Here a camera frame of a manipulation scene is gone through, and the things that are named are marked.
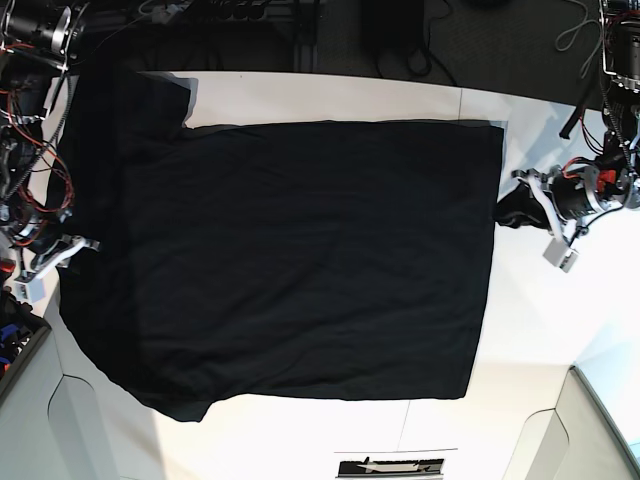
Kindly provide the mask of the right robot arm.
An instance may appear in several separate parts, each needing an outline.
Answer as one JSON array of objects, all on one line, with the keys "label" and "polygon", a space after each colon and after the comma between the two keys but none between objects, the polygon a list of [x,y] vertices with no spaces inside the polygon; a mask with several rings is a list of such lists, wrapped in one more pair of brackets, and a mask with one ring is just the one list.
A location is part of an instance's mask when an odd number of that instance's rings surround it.
[{"label": "right robot arm", "polygon": [[17,259],[5,275],[28,285],[65,263],[86,241],[62,229],[75,189],[57,150],[69,114],[51,134],[43,126],[59,96],[70,97],[72,63],[86,27],[87,1],[1,4],[1,235]]}]

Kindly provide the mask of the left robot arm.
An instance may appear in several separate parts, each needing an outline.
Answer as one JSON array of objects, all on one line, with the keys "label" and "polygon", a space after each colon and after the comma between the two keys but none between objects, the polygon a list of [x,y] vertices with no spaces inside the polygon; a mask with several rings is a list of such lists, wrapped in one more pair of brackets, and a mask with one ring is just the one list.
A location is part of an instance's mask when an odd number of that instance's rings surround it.
[{"label": "left robot arm", "polygon": [[531,226],[570,248],[599,218],[639,206],[639,4],[602,1],[599,37],[583,64],[585,88],[559,135],[581,131],[591,152],[548,172],[512,173],[517,187],[498,202],[497,224]]}]

